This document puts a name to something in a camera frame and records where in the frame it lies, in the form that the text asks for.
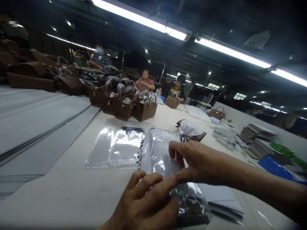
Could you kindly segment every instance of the hand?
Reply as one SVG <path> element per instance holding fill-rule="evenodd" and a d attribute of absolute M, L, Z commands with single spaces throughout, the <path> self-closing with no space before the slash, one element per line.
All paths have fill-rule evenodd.
<path fill-rule="evenodd" d="M 143 170 L 133 173 L 112 217 L 97 230 L 172 229 L 179 211 L 177 198 L 172 197 L 160 211 L 154 210 L 176 184 L 174 177 L 163 180 L 157 173 L 146 175 Z"/>
<path fill-rule="evenodd" d="M 185 166 L 183 158 L 189 165 L 176 174 L 179 184 L 195 182 L 224 185 L 228 174 L 232 169 L 236 170 L 236 165 L 240 163 L 237 159 L 196 141 L 171 141 L 169 154 L 172 159 L 176 157 L 180 167 Z"/>

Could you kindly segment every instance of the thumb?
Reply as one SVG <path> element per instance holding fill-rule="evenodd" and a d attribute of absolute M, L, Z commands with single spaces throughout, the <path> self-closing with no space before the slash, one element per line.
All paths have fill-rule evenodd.
<path fill-rule="evenodd" d="M 192 167 L 180 170 L 175 175 L 177 184 L 184 184 L 187 182 L 194 182 L 196 179 L 195 171 Z"/>

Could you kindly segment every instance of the patterned shirt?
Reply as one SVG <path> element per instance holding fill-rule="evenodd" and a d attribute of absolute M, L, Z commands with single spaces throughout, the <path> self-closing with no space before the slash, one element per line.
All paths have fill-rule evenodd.
<path fill-rule="evenodd" d="M 112 65 L 112 60 L 107 55 L 105 55 L 105 56 L 98 56 L 98 55 L 94 54 L 94 56 L 91 58 L 91 61 L 97 63 L 102 68 L 104 68 L 105 66 L 108 66 L 108 65 Z M 108 73 L 110 73 L 110 72 L 113 71 L 113 69 L 107 69 L 106 71 Z"/>

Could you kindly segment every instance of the plastic wrap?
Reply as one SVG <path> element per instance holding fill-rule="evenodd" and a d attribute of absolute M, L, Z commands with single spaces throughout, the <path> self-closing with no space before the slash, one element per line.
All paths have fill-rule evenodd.
<path fill-rule="evenodd" d="M 146 131 L 153 126 L 151 123 L 126 122 L 115 118 L 106 120 L 85 167 L 139 168 L 141 142 Z"/>
<path fill-rule="evenodd" d="M 157 172 L 164 178 L 181 170 L 176 159 L 169 157 L 170 141 L 180 142 L 179 134 L 158 128 L 151 129 L 146 134 L 141 150 L 141 169 L 147 174 Z M 176 196 L 179 202 L 179 213 L 174 228 L 209 223 L 212 218 L 211 210 L 196 183 L 179 185 L 170 195 Z"/>
<path fill-rule="evenodd" d="M 216 137 L 217 141 L 220 142 L 222 145 L 224 145 L 231 151 L 234 150 L 237 143 L 237 138 L 233 132 L 220 127 L 215 127 L 213 129 L 213 136 Z"/>

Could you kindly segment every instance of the hair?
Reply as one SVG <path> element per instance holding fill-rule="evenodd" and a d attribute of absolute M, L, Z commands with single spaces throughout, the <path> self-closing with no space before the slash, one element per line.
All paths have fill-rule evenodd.
<path fill-rule="evenodd" d="M 180 75 L 178 78 L 177 78 L 177 81 L 181 81 L 181 84 L 185 84 L 185 76 L 184 75 Z"/>

